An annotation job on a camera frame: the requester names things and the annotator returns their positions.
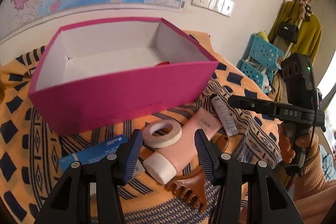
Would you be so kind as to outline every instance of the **pink box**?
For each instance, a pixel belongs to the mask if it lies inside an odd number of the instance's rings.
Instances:
[[[170,64],[156,66],[169,61]],[[218,61],[162,18],[106,18],[61,27],[29,98],[61,136],[192,102]]]

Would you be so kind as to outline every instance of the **tube cap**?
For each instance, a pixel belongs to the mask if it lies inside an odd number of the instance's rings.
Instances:
[[[154,152],[142,164],[150,175],[163,185],[177,174],[175,167],[159,152]]]

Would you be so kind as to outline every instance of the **white masking tape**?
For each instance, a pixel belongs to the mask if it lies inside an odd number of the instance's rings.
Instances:
[[[154,136],[157,130],[169,128],[171,131],[163,136]],[[176,143],[182,136],[181,125],[174,120],[158,120],[150,123],[142,131],[143,142],[152,148],[163,148]]]

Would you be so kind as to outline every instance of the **black handheld device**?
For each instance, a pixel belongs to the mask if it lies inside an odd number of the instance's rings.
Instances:
[[[324,112],[318,109],[318,94],[310,57],[294,53],[281,62],[283,81],[286,84],[288,103],[246,98],[233,95],[228,104],[234,108],[252,110],[283,121],[295,151],[295,157],[285,169],[289,176],[300,176],[309,148],[299,148],[295,141],[308,134],[310,128],[324,125]]]

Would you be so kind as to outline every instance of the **wall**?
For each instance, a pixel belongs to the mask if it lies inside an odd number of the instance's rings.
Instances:
[[[92,17],[113,17],[120,14],[122,16],[132,14],[139,16],[162,16],[182,29],[207,32],[211,35],[211,41],[214,50],[222,54],[231,63],[236,64],[245,50],[250,35],[261,30],[269,32],[274,20],[277,17],[281,4],[286,0],[233,1],[236,3],[236,6],[231,18],[227,18],[225,16],[216,14],[215,12],[194,6],[189,6],[186,13],[149,9],[125,9],[122,12],[120,10],[101,10],[91,12],[91,14],[81,13],[77,14],[77,16],[73,15],[71,17],[67,17],[67,19],[63,18],[61,21],[56,20],[49,22],[48,27],[39,28],[38,32],[40,35],[34,38],[34,40],[25,39],[24,42],[20,41],[17,45],[8,45],[8,43],[13,42],[13,38],[9,39],[0,46],[0,61],[1,64],[4,64],[4,60],[2,59],[2,54],[4,54],[4,51],[1,50],[3,47],[6,49],[11,49],[11,47],[14,47],[15,49],[12,50],[13,53],[22,54],[23,50],[32,49],[33,44],[47,44],[48,40],[45,39],[48,39],[60,25],[64,25],[67,22],[71,23],[75,21],[82,21]],[[5,60],[8,60],[9,58],[13,59],[15,57],[16,56],[9,56],[6,57]]]
[[[311,10],[322,26],[320,47],[313,65],[315,83],[318,85],[336,50],[336,2],[334,0],[313,0]]]

